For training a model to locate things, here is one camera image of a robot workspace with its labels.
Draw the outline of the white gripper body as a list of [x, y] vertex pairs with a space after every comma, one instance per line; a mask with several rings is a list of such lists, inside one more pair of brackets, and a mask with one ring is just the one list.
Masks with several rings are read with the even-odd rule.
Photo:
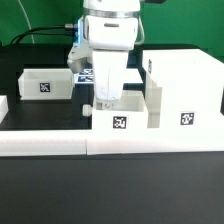
[[84, 69], [85, 62], [93, 67], [94, 93], [99, 103], [120, 100], [128, 55], [134, 49], [138, 33], [137, 18], [84, 18], [83, 42], [74, 44], [67, 63], [73, 73]]

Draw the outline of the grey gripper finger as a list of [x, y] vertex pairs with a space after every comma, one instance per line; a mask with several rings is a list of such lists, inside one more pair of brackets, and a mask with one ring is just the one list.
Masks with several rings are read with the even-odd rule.
[[114, 103], [102, 103], [102, 110], [113, 110], [114, 109]]

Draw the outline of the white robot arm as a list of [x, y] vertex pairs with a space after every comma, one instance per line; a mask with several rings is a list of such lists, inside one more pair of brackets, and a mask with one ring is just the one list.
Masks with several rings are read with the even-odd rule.
[[129, 52], [145, 41], [141, 3], [163, 4], [166, 0], [83, 0], [78, 20], [78, 41], [67, 64], [73, 73], [86, 63], [93, 68], [94, 96], [98, 104], [111, 108], [121, 96]]

